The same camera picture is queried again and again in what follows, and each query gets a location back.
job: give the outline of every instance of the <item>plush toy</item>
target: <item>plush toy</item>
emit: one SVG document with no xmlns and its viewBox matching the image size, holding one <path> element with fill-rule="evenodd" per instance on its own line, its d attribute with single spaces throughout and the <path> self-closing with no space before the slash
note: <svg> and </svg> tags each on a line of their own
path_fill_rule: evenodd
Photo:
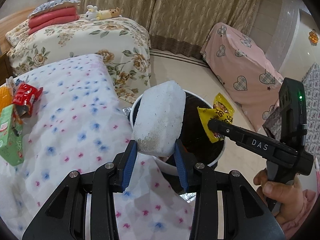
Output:
<svg viewBox="0 0 320 240">
<path fill-rule="evenodd" d="M 111 18 L 121 17 L 120 9 L 117 7 L 115 10 L 98 11 L 97 6 L 88 5 L 85 19 L 89 21 L 107 20 Z"/>
</svg>

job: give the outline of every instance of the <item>blue rubber fingertip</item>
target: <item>blue rubber fingertip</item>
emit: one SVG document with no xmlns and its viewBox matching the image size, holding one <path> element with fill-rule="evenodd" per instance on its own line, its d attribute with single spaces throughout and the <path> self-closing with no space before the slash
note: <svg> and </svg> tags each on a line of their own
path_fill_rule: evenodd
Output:
<svg viewBox="0 0 320 240">
<path fill-rule="evenodd" d="M 136 162 L 137 154 L 138 154 L 137 142 L 134 142 L 131 152 L 129 154 L 127 163 L 125 164 L 123 169 L 123 180 L 121 183 L 121 188 L 123 191 L 125 191 L 125 189 L 129 186 L 134 164 Z"/>
<path fill-rule="evenodd" d="M 175 144 L 175 148 L 174 148 L 174 160 L 176 162 L 176 167 L 178 170 L 178 175 L 179 175 L 179 180 L 180 180 L 180 184 L 181 187 L 183 187 L 185 192 L 188 192 L 189 190 L 189 183 L 188 183 L 188 175 L 187 175 L 187 170 L 186 167 L 184 165 L 182 156 L 181 156 L 181 152 L 179 150 L 178 144 Z"/>
</svg>

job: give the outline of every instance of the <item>metal screw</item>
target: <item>metal screw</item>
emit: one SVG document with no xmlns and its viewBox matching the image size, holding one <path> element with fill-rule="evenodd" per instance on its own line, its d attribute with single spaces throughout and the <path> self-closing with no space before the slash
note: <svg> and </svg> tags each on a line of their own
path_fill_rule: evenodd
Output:
<svg viewBox="0 0 320 240">
<path fill-rule="evenodd" d="M 196 168 L 197 169 L 203 169 L 204 168 L 204 164 L 203 163 L 196 163 Z"/>
<path fill-rule="evenodd" d="M 114 165 L 113 163 L 106 163 L 106 164 L 104 165 L 104 167 L 105 167 L 106 169 L 112 169 L 114 166 L 115 166 L 115 165 Z"/>
<path fill-rule="evenodd" d="M 72 171 L 72 172 L 70 172 L 69 173 L 69 176 L 71 177 L 71 178 L 75 178 L 76 176 L 78 176 L 78 172 L 77 171 Z"/>
<path fill-rule="evenodd" d="M 239 177 L 241 173 L 240 173 L 240 171 L 233 170 L 233 171 L 231 171 L 231 174 L 234 177 Z"/>
</svg>

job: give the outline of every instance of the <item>red wrapper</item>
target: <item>red wrapper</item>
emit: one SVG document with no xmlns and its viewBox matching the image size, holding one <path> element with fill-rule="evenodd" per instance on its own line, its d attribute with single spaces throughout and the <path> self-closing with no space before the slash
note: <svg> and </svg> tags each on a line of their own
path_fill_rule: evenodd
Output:
<svg viewBox="0 0 320 240">
<path fill-rule="evenodd" d="M 37 89 L 26 83 L 18 87 L 18 91 L 13 97 L 12 103 L 15 104 L 16 110 L 20 117 L 30 117 L 32 115 L 33 103 L 38 100 L 42 93 L 43 87 Z"/>
</svg>

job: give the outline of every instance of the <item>beige patterned curtain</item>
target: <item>beige patterned curtain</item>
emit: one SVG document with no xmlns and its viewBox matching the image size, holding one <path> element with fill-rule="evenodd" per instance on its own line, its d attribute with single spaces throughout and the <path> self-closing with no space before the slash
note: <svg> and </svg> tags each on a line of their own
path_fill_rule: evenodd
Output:
<svg viewBox="0 0 320 240">
<path fill-rule="evenodd" d="M 120 7 L 121 14 L 144 26 L 151 46 L 201 58 L 200 49 L 211 28 L 223 22 L 249 34 L 260 0 L 80 0 L 98 10 Z"/>
</svg>

